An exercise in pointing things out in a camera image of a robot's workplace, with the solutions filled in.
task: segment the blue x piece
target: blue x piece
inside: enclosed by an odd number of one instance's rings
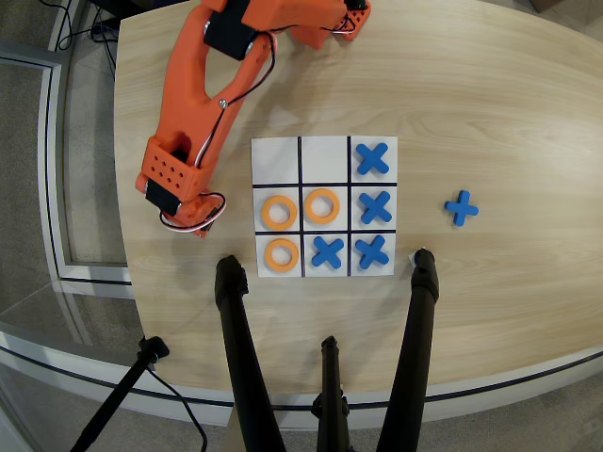
[[[377,235],[373,240],[373,243],[368,245],[364,240],[358,240],[356,242],[356,249],[362,252],[364,255],[360,259],[360,268],[367,270],[373,261],[377,261],[379,264],[385,265],[389,262],[389,257],[381,248],[385,244],[385,239],[382,235]]]
[[[377,199],[373,200],[366,193],[360,195],[360,202],[367,207],[367,210],[360,218],[363,223],[370,224],[370,222],[379,217],[386,223],[392,220],[392,214],[385,210],[385,205],[389,202],[391,196],[386,191],[382,191]]]
[[[312,258],[313,266],[321,266],[328,262],[335,270],[341,267],[337,253],[343,250],[343,240],[337,238],[328,245],[322,237],[317,237],[314,239],[314,246],[318,248],[318,254]]]
[[[448,201],[444,204],[444,208],[450,212],[454,212],[454,224],[461,227],[464,226],[464,219],[467,215],[476,217],[480,212],[475,205],[469,205],[471,193],[466,190],[461,190],[459,200],[457,202]]]
[[[365,158],[365,160],[358,167],[358,172],[363,176],[367,174],[371,169],[375,169],[381,174],[389,172],[389,167],[385,162],[382,161],[383,155],[387,152],[387,145],[380,143],[372,151],[368,146],[359,144],[356,146],[356,152]]]

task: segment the black tripod leg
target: black tripod leg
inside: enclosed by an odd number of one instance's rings
[[[88,425],[82,430],[81,435],[72,448],[72,452],[84,452],[96,441],[106,423],[120,407],[125,397],[139,380],[142,373],[150,363],[156,363],[160,358],[170,354],[170,351],[158,337],[140,342],[139,358],[134,365],[123,376],[122,381],[115,387],[113,392],[106,398],[98,412],[94,414]]]
[[[247,293],[245,270],[236,257],[222,259],[216,272],[216,304],[245,448],[247,452],[285,452],[245,315],[243,295]]]
[[[415,260],[416,268],[411,282],[413,294],[377,452],[413,452],[418,446],[439,282],[433,254],[420,250]]]
[[[322,342],[322,393],[312,405],[318,418],[317,452],[350,452],[348,401],[341,391],[339,348],[330,336]]]

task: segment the metal frame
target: metal frame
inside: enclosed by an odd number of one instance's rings
[[[85,0],[63,0],[73,20],[79,24]],[[56,291],[132,299],[127,266],[80,263],[71,259],[63,181],[63,120],[72,48],[57,51],[68,36],[64,14],[57,15],[48,50],[0,41],[0,63],[42,70],[38,118],[38,188],[41,229],[46,259]]]

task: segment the game piece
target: game piece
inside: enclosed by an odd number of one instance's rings
[[[319,217],[317,214],[315,214],[312,208],[312,203],[316,200],[316,198],[319,197],[327,198],[333,205],[333,210],[329,215],[325,217]],[[329,224],[333,222],[333,220],[336,219],[339,215],[340,208],[341,205],[339,203],[337,195],[335,195],[331,190],[328,190],[326,188],[314,190],[312,193],[310,193],[310,196],[308,196],[305,200],[305,215],[318,224]]]
[[[360,195],[360,201],[363,203],[367,210],[362,215],[362,222],[365,224],[370,224],[370,222],[379,217],[386,223],[392,220],[392,214],[385,210],[385,205],[389,202],[391,196],[386,191],[382,191],[381,194],[377,197],[377,199],[373,200],[366,193]]]
[[[282,222],[277,223],[270,217],[270,208],[274,204],[282,204],[289,211],[289,218]],[[291,225],[295,222],[295,219],[298,217],[298,209],[287,196],[273,196],[269,200],[264,203],[262,207],[262,219],[264,220],[264,224],[266,227],[274,230],[274,231],[286,231],[291,227]]]
[[[329,245],[324,241],[324,238],[316,237],[314,245],[318,248],[318,253],[312,258],[313,266],[321,266],[325,262],[328,262],[334,269],[341,267],[341,259],[337,257],[337,253],[343,250],[343,240],[337,238]]]
[[[360,174],[367,174],[373,168],[381,174],[389,172],[389,167],[382,161],[383,155],[387,152],[387,145],[385,143],[378,144],[372,151],[368,146],[359,144],[356,147],[356,152],[365,158],[365,161],[358,167]]]
[[[373,261],[386,265],[389,262],[389,257],[381,251],[384,244],[385,239],[382,235],[377,235],[370,245],[364,240],[358,240],[356,242],[356,249],[364,254],[360,260],[360,268],[367,270]]]
[[[444,208],[450,212],[454,212],[454,224],[458,227],[464,226],[464,220],[467,215],[476,217],[480,209],[475,205],[470,205],[471,193],[466,190],[461,190],[457,202],[448,201],[444,204]]]
[[[286,248],[291,252],[291,260],[287,264],[279,264],[272,257],[272,252],[280,247]],[[291,271],[298,263],[300,251],[292,241],[287,240],[286,238],[277,238],[276,240],[272,240],[266,247],[265,258],[268,267],[274,271],[278,271],[279,273],[287,273],[288,271]]]

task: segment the wooden table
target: wooden table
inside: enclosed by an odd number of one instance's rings
[[[603,343],[603,45],[473,0],[375,0],[350,44],[279,37],[276,69],[246,101],[212,188],[228,208],[206,240],[176,234],[134,189],[164,75],[197,4],[122,22],[115,154],[123,239],[145,333],[171,382],[231,391],[215,266],[234,254],[269,391],[317,393],[333,334],[347,391],[386,391],[410,295],[408,254],[436,256],[430,384],[491,376]],[[212,54],[216,93],[236,63]],[[399,137],[396,276],[258,279],[251,138]],[[443,211],[460,189],[480,208]]]

